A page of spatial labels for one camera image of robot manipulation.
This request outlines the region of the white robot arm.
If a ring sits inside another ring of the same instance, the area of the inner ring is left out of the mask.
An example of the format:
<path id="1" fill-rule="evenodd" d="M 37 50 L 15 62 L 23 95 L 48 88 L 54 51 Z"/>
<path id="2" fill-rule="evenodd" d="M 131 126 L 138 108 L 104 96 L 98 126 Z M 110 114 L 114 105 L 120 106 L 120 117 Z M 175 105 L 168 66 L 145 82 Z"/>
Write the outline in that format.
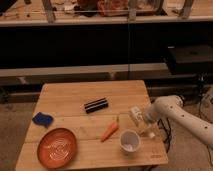
<path id="1" fill-rule="evenodd" d="M 213 150 L 213 124 L 186 112 L 180 96 L 158 97 L 145 110 L 144 120 L 147 123 L 155 123 L 161 117 L 172 119 Z"/>

